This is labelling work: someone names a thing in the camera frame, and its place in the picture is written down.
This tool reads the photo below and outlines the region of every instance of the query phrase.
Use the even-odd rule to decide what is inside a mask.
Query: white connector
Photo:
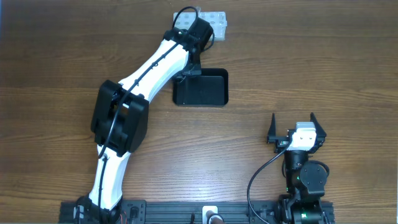
[[[199,18],[206,20],[210,23],[213,28],[215,40],[225,40],[225,29],[227,26],[225,12],[201,12],[200,8],[197,7],[199,12]],[[177,16],[177,12],[174,13],[173,19]],[[194,12],[182,12],[175,22],[175,26],[179,29],[189,29],[193,21],[195,20]]]

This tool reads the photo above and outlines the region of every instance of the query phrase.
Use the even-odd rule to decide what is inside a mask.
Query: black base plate
[[[224,106],[228,102],[228,72],[203,68],[201,75],[175,81],[173,101],[179,106]]]
[[[274,209],[276,202],[252,201],[254,209],[260,212],[261,217],[270,224],[274,221]],[[145,200],[123,200],[123,223],[120,219],[117,223],[125,224],[190,224],[191,215],[195,214],[194,224],[202,224],[201,211],[203,206],[215,205],[218,213],[227,224],[260,224],[254,214],[248,215],[248,203],[246,202],[146,202]],[[62,202],[60,208],[59,223],[73,223],[74,202]],[[333,204],[323,202],[322,208],[327,212],[329,219],[335,223]],[[97,223],[93,220],[82,220],[81,224]]]

